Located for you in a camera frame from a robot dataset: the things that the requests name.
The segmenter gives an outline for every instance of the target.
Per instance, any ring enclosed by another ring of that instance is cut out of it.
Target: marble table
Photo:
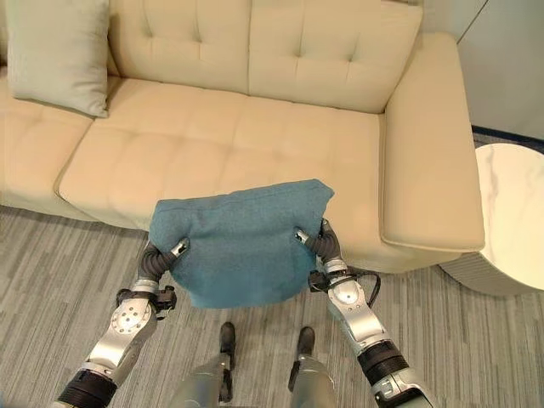
[[[544,290],[544,155],[516,144],[476,150],[485,248],[440,266],[475,291]]]

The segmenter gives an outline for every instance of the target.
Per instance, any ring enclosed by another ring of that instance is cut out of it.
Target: sofa armrest
[[[380,228],[390,244],[478,251],[484,221],[456,43],[424,34],[385,110]]]

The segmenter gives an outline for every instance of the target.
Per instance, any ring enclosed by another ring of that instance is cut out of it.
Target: wall
[[[447,31],[459,40],[485,0],[423,0],[424,31]]]
[[[424,1],[423,29],[460,40],[472,124],[544,139],[544,0]]]

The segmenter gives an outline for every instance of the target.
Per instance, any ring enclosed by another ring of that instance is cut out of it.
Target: white table top
[[[544,155],[515,144],[476,150],[491,264],[516,281],[544,290]]]

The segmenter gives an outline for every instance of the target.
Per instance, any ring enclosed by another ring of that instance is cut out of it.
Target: striped carpet
[[[47,407],[105,329],[116,291],[133,281],[145,233],[7,207],[0,222],[0,390],[8,408]],[[202,310],[177,291],[178,308],[159,323],[112,407],[166,408],[190,368],[217,351],[225,320],[239,338],[230,406],[288,406],[304,325],[317,332],[316,355],[339,406],[374,406],[324,296]],[[488,297],[432,267],[384,275],[374,309],[440,406],[544,406],[544,294]]]

